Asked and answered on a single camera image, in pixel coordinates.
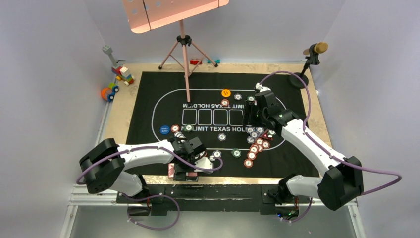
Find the blue poker chip stack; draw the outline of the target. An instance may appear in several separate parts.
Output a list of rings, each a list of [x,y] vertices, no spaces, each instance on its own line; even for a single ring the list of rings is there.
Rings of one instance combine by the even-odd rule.
[[[222,153],[221,153],[221,151],[219,151],[219,150],[214,150],[214,151],[213,151],[213,153],[212,153],[212,155],[213,155],[215,158],[221,158]]]

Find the yellow big blind button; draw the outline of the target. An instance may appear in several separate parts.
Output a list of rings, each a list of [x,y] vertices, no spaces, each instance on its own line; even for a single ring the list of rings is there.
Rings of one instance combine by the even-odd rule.
[[[221,95],[222,95],[223,97],[225,97],[225,98],[228,98],[228,97],[230,97],[230,96],[231,96],[231,91],[230,91],[230,90],[228,90],[228,89],[223,89],[223,90],[221,91]]]

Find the lone blue chip mid-table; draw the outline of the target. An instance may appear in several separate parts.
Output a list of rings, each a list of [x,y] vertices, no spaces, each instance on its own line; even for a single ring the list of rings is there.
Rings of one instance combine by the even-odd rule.
[[[220,133],[220,134],[217,136],[217,138],[218,138],[218,140],[219,140],[219,141],[225,141],[225,140],[226,140],[226,138],[227,138],[227,136],[226,136],[226,134],[225,134],[225,133]]]

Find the red triangular all-in marker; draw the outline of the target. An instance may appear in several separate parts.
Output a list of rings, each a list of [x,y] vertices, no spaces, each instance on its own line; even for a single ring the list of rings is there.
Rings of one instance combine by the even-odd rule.
[[[271,141],[272,140],[272,135],[269,134],[268,131],[265,131],[264,133],[262,133],[259,138],[263,139],[263,140],[268,140]]]

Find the blue chips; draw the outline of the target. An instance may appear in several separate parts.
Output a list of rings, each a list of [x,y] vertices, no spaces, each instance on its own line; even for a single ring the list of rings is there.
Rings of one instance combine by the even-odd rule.
[[[186,139],[186,136],[182,132],[180,132],[180,131],[174,133],[174,138],[176,140],[178,140],[178,141],[185,141],[185,140],[187,140]]]
[[[256,139],[263,135],[265,132],[263,127],[247,127],[246,133],[249,135],[247,137],[247,142],[249,144],[255,143]]]
[[[239,93],[236,93],[236,94],[234,95],[234,99],[235,99],[236,101],[240,101],[240,100],[242,99],[242,95],[241,95],[241,94],[239,94]]]

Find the blue small blind button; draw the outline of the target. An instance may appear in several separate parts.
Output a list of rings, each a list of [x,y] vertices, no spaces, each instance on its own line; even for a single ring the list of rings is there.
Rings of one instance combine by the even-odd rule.
[[[171,132],[171,128],[168,125],[163,125],[159,128],[159,132],[162,135],[167,135]]]

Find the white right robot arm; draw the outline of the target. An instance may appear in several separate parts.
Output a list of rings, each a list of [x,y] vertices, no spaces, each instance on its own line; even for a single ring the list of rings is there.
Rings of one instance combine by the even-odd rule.
[[[274,131],[296,147],[318,170],[319,178],[289,175],[279,181],[271,195],[278,203],[297,196],[317,198],[330,210],[337,210],[364,192],[361,162],[345,157],[312,133],[296,113],[285,109],[275,94],[257,83],[253,100],[245,102],[243,125]]]

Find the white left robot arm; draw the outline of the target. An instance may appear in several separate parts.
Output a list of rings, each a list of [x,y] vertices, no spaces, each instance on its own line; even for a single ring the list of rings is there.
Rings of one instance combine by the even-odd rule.
[[[82,172],[76,183],[85,185],[90,194],[110,189],[141,203],[149,195],[147,184],[141,174],[130,174],[128,170],[152,164],[174,164],[175,173],[183,177],[190,172],[212,173],[220,169],[206,155],[198,137],[173,136],[138,145],[118,144],[108,138],[80,159]]]

